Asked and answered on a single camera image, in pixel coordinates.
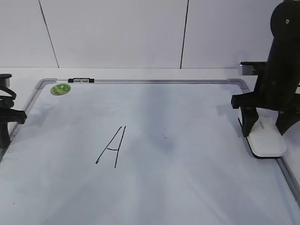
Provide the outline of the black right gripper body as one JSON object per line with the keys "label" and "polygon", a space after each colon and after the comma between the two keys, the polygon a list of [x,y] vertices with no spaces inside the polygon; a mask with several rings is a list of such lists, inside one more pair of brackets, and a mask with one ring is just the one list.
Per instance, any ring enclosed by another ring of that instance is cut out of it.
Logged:
{"label": "black right gripper body", "polygon": [[296,89],[296,87],[281,87],[233,95],[231,105],[234,109],[254,107],[281,112],[299,110],[300,95],[296,93]]}

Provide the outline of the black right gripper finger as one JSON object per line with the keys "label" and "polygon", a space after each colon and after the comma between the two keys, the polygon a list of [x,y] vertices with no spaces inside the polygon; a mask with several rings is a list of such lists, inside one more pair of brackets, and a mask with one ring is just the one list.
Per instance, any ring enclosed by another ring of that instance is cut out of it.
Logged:
{"label": "black right gripper finger", "polygon": [[297,110],[289,110],[286,112],[278,112],[276,127],[281,135],[289,128],[300,121],[300,112]]}
{"label": "black right gripper finger", "polygon": [[252,127],[259,119],[259,115],[254,107],[241,107],[240,111],[242,116],[241,130],[243,136],[248,137]]}

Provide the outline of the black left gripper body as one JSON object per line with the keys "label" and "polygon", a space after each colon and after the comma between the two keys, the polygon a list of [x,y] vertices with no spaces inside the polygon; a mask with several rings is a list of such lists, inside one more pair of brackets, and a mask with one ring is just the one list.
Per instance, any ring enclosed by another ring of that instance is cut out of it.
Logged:
{"label": "black left gripper body", "polygon": [[25,111],[14,109],[1,109],[0,110],[0,147],[6,148],[10,144],[10,137],[8,132],[8,123],[16,122],[24,124],[26,121]]}

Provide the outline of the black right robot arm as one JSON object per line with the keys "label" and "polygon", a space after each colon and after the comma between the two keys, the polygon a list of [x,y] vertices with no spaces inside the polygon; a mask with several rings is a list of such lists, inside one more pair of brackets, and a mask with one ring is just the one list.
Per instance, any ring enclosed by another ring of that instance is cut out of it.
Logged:
{"label": "black right robot arm", "polygon": [[300,2],[284,0],[270,19],[273,41],[266,62],[248,62],[258,69],[252,92],[233,95],[231,105],[240,109],[241,130],[248,137],[258,121],[258,108],[278,112],[276,127],[283,135],[300,120]]}

